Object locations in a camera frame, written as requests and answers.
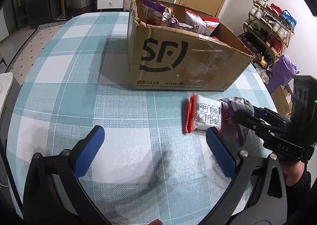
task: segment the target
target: human hand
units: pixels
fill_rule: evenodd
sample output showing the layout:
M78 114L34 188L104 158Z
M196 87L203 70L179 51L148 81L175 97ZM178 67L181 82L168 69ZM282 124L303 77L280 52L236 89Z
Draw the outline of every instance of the human hand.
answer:
M295 185L301 179L305 171L305 164L303 162L280 161L280 165L281 165L283 174L286 175L285 184L288 187Z

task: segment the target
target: table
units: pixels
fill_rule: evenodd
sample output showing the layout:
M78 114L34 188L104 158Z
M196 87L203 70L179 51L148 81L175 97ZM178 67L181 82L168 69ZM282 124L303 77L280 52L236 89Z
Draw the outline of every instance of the table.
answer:
M182 103L191 91L131 88L127 23L127 12L83 14L42 50L23 83L8 134L7 157L19 194L35 152L57 155L101 125L105 141L80 178L101 212L118 224L157 218L198 224L230 179L208 149L205 132L182 133ZM239 96L275 108L252 65L227 91L199 94L215 100ZM267 156L257 137L245 149Z

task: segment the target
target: printed phone number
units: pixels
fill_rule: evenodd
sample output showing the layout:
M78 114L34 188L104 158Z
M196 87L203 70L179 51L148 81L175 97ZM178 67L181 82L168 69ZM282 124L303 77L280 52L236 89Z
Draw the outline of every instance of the printed phone number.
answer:
M159 82L156 81L138 81L138 84L159 84Z

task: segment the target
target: finger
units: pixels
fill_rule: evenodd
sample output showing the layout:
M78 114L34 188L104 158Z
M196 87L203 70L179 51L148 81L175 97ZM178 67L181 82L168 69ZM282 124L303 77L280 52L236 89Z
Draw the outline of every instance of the finger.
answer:
M152 221L149 225L163 225L163 223L159 219L157 219L155 221Z

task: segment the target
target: white drawer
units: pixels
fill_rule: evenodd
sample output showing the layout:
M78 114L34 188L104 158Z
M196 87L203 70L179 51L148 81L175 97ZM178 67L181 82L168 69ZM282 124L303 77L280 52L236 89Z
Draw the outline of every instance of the white drawer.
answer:
M122 8L123 0L97 0L97 8Z

